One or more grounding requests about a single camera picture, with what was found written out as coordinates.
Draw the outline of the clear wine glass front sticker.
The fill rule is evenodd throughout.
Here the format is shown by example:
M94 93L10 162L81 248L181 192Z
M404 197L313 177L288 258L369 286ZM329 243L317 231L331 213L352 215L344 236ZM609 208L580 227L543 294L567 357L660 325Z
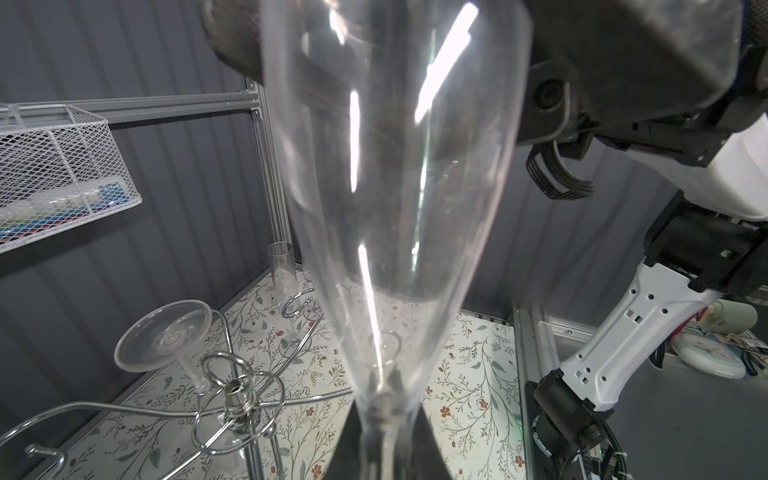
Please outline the clear wine glass front sticker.
M288 357L301 342L296 320L298 313L292 302L293 296L299 292L292 244L287 241L275 241L268 246L268 256L274 296L278 302L278 315L289 321L287 334L279 345L280 353Z

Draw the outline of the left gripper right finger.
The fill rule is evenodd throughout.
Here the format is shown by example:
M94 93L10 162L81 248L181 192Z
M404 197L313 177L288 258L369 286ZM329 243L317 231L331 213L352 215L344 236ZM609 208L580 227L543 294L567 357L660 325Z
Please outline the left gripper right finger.
M404 459L403 479L452 479L422 407L419 407L409 420L402 458Z

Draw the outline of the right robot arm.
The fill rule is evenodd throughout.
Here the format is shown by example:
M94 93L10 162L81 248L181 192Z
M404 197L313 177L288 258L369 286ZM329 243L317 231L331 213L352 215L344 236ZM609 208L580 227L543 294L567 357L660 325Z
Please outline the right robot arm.
M447 476L423 407L461 306L594 335L513 390L536 479L627 477L647 358L767 289L763 1L206 1L266 90L354 406L335 478Z

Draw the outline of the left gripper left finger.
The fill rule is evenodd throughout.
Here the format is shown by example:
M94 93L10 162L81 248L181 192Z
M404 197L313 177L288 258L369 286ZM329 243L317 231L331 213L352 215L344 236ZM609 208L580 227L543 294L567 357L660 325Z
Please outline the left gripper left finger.
M375 478L375 405L355 400L324 479Z

